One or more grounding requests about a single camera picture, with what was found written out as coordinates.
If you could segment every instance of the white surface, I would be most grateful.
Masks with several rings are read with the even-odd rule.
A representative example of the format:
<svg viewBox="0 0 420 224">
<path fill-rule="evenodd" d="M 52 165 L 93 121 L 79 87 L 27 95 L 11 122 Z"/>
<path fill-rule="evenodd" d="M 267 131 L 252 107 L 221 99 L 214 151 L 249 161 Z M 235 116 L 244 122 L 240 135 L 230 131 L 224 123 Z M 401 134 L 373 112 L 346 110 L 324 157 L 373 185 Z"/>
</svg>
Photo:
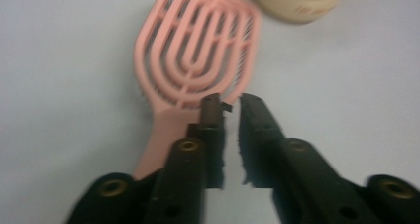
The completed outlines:
<svg viewBox="0 0 420 224">
<path fill-rule="evenodd" d="M 132 49 L 154 1 L 0 0 L 0 223 L 62 223 L 94 179 L 134 170 L 151 116 Z M 264 16 L 248 92 L 343 177 L 419 187 L 419 10 L 420 0 L 342 0 L 308 25 Z M 238 110 L 206 223 L 276 223 L 269 191 L 241 186 Z"/>
</svg>

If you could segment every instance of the pink hairbrush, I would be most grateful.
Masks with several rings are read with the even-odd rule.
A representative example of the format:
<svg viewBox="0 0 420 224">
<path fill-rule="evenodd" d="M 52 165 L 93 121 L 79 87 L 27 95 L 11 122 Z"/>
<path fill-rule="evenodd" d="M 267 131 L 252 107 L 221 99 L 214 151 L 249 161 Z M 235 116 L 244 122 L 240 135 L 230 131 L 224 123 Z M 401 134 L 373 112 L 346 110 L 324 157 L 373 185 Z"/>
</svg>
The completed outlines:
<svg viewBox="0 0 420 224">
<path fill-rule="evenodd" d="M 246 0 L 157 0 L 136 41 L 134 64 L 154 113 L 134 177 L 162 168 L 172 143 L 196 123 L 200 100 L 232 105 L 256 55 L 260 13 Z"/>
</svg>

